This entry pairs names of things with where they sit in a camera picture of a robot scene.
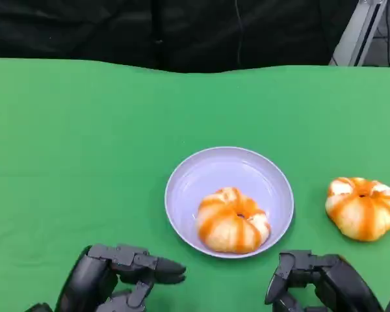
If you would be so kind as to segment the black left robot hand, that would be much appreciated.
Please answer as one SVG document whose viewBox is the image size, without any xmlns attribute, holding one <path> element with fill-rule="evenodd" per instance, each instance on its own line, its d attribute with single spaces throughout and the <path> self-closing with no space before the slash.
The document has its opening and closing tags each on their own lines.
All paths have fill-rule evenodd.
<svg viewBox="0 0 390 312">
<path fill-rule="evenodd" d="M 145 311 L 156 283 L 185 280 L 186 266 L 119 244 L 87 246 L 76 260 L 58 296 L 56 311 Z"/>
</svg>

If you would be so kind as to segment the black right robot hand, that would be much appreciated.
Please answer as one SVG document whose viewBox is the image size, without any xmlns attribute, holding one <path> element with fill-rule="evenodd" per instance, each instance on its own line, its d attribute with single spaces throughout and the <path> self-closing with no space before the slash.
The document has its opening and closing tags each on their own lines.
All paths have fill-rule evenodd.
<svg viewBox="0 0 390 312">
<path fill-rule="evenodd" d="M 320 306 L 302 307 L 290 288 L 315 286 Z M 265 304 L 273 311 L 383 311 L 379 300 L 357 270 L 338 254 L 315 255 L 310 250 L 279 253 Z"/>
</svg>

